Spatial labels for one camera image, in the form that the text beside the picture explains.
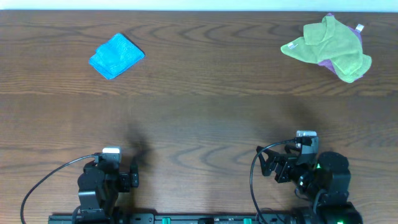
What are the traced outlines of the blue microfiber cloth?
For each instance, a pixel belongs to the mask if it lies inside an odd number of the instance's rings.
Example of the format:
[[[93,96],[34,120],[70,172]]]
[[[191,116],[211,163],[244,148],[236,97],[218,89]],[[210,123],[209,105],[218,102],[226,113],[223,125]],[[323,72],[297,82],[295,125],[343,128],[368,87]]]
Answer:
[[[121,33],[100,45],[89,64],[107,80],[112,80],[145,57],[145,53]]]

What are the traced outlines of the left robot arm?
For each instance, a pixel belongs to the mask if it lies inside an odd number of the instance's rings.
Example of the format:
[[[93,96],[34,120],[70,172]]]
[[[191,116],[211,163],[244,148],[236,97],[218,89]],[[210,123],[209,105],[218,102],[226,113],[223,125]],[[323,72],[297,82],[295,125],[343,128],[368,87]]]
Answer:
[[[116,206],[119,193],[139,186],[139,169],[135,160],[129,171],[121,172],[119,162],[89,162],[78,178],[80,206],[72,213],[72,223],[119,223],[121,212]]]

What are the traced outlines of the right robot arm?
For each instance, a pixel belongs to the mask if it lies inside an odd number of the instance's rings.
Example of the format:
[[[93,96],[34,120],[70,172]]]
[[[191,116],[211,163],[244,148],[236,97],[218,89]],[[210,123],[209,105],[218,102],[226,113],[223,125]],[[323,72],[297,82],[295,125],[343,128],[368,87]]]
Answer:
[[[279,153],[257,147],[264,176],[275,172],[278,183],[293,182],[295,195],[309,203],[277,218],[281,223],[355,223],[363,222],[348,201],[351,172],[348,159],[333,151],[318,154],[316,146],[286,145]]]

